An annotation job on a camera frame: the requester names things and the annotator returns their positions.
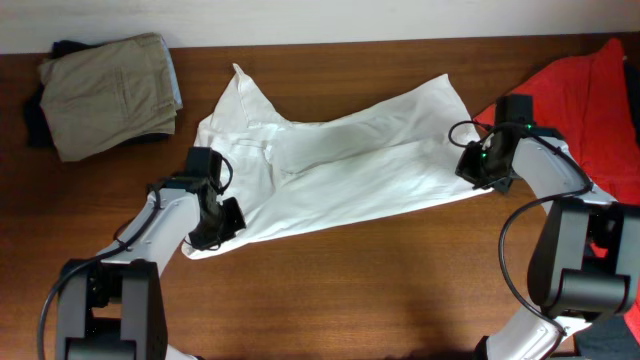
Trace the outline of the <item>white t-shirt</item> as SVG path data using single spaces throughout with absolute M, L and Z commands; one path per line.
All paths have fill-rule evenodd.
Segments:
M 193 260 L 250 243 L 399 215 L 476 195 L 457 176 L 462 145 L 448 133 L 468 111 L 447 75 L 329 122 L 281 116 L 237 70 L 195 143 L 229 162 L 222 172 L 246 226 L 218 246 L 182 246 Z

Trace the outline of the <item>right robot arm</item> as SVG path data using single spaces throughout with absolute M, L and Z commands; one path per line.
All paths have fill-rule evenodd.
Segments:
M 524 180 L 535 200 L 515 210 L 498 240 L 502 276 L 520 310 L 497 333 L 483 337 L 473 358 L 547 359 L 592 324 L 626 314 L 639 291 L 639 208 L 599 188 L 571 156 L 561 133 L 533 119 L 533 99 L 497 101 L 483 138 L 463 145 L 456 174 L 476 189 L 509 190 Z M 527 272 L 527 291 L 514 285 L 506 264 L 508 230 L 525 211 L 547 217 Z

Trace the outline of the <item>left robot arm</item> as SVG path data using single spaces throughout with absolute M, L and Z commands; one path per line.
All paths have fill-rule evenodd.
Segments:
M 37 329 L 57 307 L 58 359 L 183 359 L 168 343 L 160 277 L 180 245 L 216 251 L 244 229 L 235 198 L 222 196 L 230 162 L 207 147 L 189 149 L 185 168 L 148 188 L 147 200 L 111 245 L 89 259 L 71 259 L 52 286 Z

